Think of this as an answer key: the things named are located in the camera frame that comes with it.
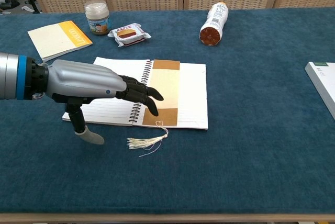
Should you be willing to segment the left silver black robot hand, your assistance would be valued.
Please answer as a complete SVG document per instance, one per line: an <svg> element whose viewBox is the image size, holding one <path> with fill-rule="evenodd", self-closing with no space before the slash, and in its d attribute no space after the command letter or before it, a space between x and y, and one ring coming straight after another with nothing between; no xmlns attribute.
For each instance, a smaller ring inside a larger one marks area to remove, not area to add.
<svg viewBox="0 0 335 224"><path fill-rule="evenodd" d="M158 116L155 101L164 100L155 88L95 64L55 60L51 65L34 64L31 74L29 95L45 94L57 103L64 103L75 134L92 144L102 145L105 140L88 129L81 110L83 104L117 98L143 104L153 116Z"/></svg>

